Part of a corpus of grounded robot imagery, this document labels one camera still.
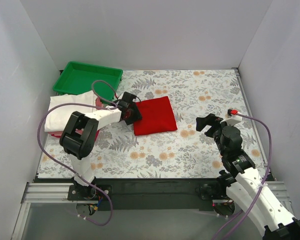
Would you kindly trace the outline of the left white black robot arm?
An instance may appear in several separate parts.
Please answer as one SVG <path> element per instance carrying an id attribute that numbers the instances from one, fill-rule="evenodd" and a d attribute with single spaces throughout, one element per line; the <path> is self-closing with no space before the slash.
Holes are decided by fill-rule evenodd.
<path id="1" fill-rule="evenodd" d="M 142 115 L 137 107 L 137 99 L 136 95 L 124 92 L 121 98 L 105 109 L 90 113 L 75 111 L 70 115 L 59 143 L 69 154 L 75 171 L 74 181 L 80 185 L 79 194 L 85 200 L 93 199 L 97 193 L 96 187 L 91 184 L 95 176 L 90 161 L 97 132 L 113 123 L 124 121 L 127 125 L 131 125 L 141 120 Z"/>

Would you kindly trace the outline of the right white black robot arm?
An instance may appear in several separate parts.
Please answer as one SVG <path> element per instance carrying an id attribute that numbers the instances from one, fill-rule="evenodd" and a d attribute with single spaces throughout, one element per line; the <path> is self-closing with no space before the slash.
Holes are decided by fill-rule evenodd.
<path id="1" fill-rule="evenodd" d="M 214 140 L 225 168 L 216 179 L 217 186 L 206 186 L 203 195 L 234 201 L 244 213 L 238 223 L 250 218 L 264 240 L 300 240 L 300 219 L 279 201 L 243 150 L 243 138 L 235 126 L 243 118 L 235 109 L 227 111 L 226 119 L 213 113 L 196 118 L 196 131 L 209 127 L 204 134 Z"/>

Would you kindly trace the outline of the red t shirt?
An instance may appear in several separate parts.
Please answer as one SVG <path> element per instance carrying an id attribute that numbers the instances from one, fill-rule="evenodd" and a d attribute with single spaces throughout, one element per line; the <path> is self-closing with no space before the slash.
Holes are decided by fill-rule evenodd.
<path id="1" fill-rule="evenodd" d="M 168 96 L 140 101 L 136 106 L 142 119 L 133 123 L 135 136 L 174 132 L 178 129 Z"/>

